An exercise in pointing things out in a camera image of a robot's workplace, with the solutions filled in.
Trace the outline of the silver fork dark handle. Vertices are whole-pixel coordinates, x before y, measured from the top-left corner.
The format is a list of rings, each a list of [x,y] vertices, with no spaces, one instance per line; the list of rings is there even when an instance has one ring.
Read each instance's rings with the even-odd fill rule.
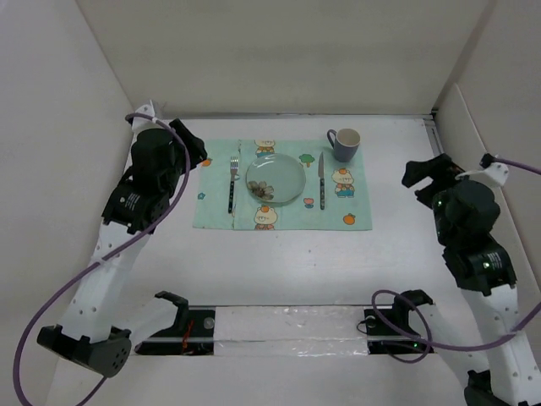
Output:
[[[228,196],[228,208],[227,208],[227,212],[229,214],[232,214],[232,209],[233,209],[235,181],[238,175],[238,165],[239,165],[238,157],[232,156],[230,160],[230,183],[229,183],[229,196]]]

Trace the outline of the pale green glass plate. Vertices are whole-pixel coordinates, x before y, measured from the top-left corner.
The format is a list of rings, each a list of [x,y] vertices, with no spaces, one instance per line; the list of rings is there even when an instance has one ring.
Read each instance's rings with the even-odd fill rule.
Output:
[[[245,175],[249,193],[257,200],[272,205],[285,205],[299,197],[306,185],[303,166],[285,154],[256,158]]]

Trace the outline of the purple mug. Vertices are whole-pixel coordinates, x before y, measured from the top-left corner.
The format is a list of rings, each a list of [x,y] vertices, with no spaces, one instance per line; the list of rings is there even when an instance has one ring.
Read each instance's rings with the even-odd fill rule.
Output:
[[[339,162],[350,162],[360,146],[361,138],[354,129],[329,129],[326,133],[333,156]]]

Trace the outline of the green cartoon print cloth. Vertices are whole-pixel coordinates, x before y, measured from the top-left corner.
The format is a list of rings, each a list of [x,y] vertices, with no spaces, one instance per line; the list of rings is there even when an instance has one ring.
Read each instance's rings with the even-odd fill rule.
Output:
[[[195,228],[235,231],[333,230],[372,228],[363,153],[339,162],[323,140],[209,140],[208,158],[199,171]],[[325,157],[325,209],[320,209],[318,161]],[[285,205],[255,199],[245,175],[250,163],[270,154],[285,154],[301,163],[306,174],[302,194]],[[227,212],[230,160],[239,159],[232,214]]]

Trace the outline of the silver knife dark handle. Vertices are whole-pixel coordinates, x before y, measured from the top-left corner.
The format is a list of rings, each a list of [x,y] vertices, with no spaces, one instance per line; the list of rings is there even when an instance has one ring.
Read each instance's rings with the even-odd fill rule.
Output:
[[[320,209],[325,209],[325,157],[324,152],[320,153],[318,161],[318,176],[320,180]]]

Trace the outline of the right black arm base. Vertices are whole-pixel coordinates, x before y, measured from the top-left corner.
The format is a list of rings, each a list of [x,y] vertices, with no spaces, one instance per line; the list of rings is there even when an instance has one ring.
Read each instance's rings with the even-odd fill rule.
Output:
[[[370,354],[385,354],[404,364],[416,364],[434,352],[434,339],[424,306],[435,302],[421,289],[402,293],[379,289],[363,311],[356,328],[369,339]]]

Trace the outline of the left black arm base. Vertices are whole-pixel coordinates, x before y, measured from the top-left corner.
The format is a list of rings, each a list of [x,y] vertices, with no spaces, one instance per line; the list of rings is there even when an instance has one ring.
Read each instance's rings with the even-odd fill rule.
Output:
[[[214,354],[216,309],[191,307],[189,302],[176,294],[161,291],[157,299],[177,307],[174,322],[134,347],[137,355],[207,356]]]

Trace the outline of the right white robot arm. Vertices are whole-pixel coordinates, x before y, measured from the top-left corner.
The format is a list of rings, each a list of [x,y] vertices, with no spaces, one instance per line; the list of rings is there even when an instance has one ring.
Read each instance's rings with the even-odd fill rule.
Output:
[[[540,368],[520,316],[517,277],[511,257],[491,235],[500,215],[494,190],[503,186],[509,168],[486,154],[477,170],[465,171],[446,154],[405,166],[402,184],[432,210],[445,265],[476,322],[480,344],[467,345],[427,294],[417,291],[412,304],[391,312],[399,332],[426,332],[427,343],[451,369],[468,405],[538,405]]]

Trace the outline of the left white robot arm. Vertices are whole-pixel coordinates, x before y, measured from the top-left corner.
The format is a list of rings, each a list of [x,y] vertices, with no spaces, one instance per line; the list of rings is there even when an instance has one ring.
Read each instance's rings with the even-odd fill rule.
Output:
[[[131,147],[131,165],[102,213],[98,241],[62,319],[44,326],[42,347],[105,378],[114,377],[131,350],[154,334],[176,336],[188,327],[189,302],[160,291],[131,321],[115,324],[113,313],[135,260],[157,225],[179,202],[189,172],[207,157],[203,140],[178,118],[152,122]]]

